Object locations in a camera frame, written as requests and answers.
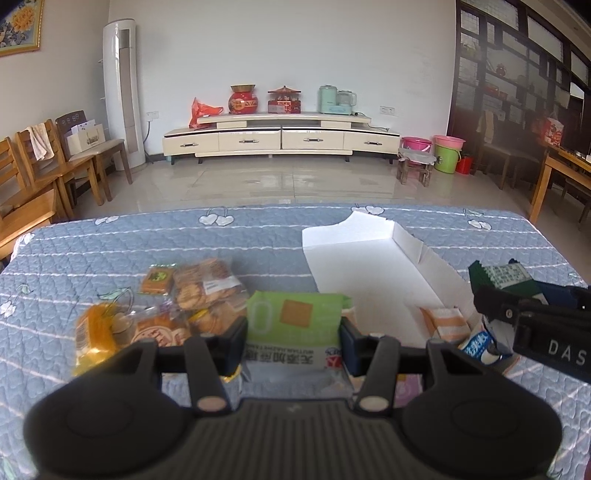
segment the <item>cracker package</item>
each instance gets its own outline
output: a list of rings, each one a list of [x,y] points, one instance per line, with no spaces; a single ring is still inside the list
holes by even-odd
[[[158,346],[179,346],[191,335],[186,322],[175,315],[170,303],[131,312],[122,321],[133,331],[131,342],[153,338]]]
[[[210,307],[198,310],[188,318],[189,328],[193,335],[221,335],[240,317],[246,316],[248,293],[220,300]]]
[[[246,289],[218,258],[178,268],[173,274],[175,300],[183,310],[203,310]]]
[[[459,309],[420,308],[432,338],[458,345],[470,335],[470,327]]]
[[[341,370],[339,325],[350,298],[257,291],[247,302],[245,365],[253,381]]]
[[[168,295],[173,287],[175,265],[152,265],[139,286],[139,293]]]

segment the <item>small wooden stool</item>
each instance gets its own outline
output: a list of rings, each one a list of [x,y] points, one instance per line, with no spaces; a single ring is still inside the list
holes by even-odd
[[[431,181],[431,172],[433,171],[433,165],[427,165],[424,163],[418,163],[410,161],[407,158],[400,158],[398,161],[398,170],[396,172],[396,178],[400,180],[402,185],[406,185],[406,181],[408,178],[408,172],[410,170],[418,170],[418,179],[423,184],[424,187],[429,186],[429,182]]]

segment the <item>bed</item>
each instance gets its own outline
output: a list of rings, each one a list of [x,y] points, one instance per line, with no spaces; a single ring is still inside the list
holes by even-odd
[[[347,218],[352,209],[393,219],[464,277],[474,260],[515,258],[537,280],[584,285],[568,262],[515,213],[393,205],[268,205],[177,210],[52,225],[20,239],[0,274],[0,455],[7,479],[35,467],[22,439],[27,411],[71,378],[74,323],[99,296],[136,290],[152,264],[207,257],[231,262],[254,290],[315,291],[301,231]],[[148,305],[151,297],[136,296]],[[583,478],[589,460],[591,387],[521,359],[508,376],[551,404],[564,425],[552,474]]]

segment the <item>tiled floor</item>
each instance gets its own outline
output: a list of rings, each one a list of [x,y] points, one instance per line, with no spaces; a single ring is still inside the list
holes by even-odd
[[[428,188],[409,176],[407,185],[396,180],[395,167],[381,158],[225,157],[179,160],[171,166],[157,162],[138,167],[133,185],[122,173],[109,176],[112,202],[98,207],[90,192],[79,199],[83,218],[120,213],[155,212],[203,206],[256,205],[294,202],[428,203],[510,210],[527,215],[530,194],[522,189],[498,189],[497,178],[448,175],[435,171]],[[591,220],[583,231],[577,220],[583,206],[567,196],[560,210],[560,189],[546,195],[537,228],[591,283],[591,256],[587,253]]]

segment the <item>open box lid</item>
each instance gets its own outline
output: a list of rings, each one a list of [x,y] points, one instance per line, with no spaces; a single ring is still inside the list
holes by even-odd
[[[419,307],[457,307],[474,327],[481,315],[470,285],[401,225],[353,212],[337,225],[302,231],[318,291],[353,298],[359,329],[424,347],[430,337]]]

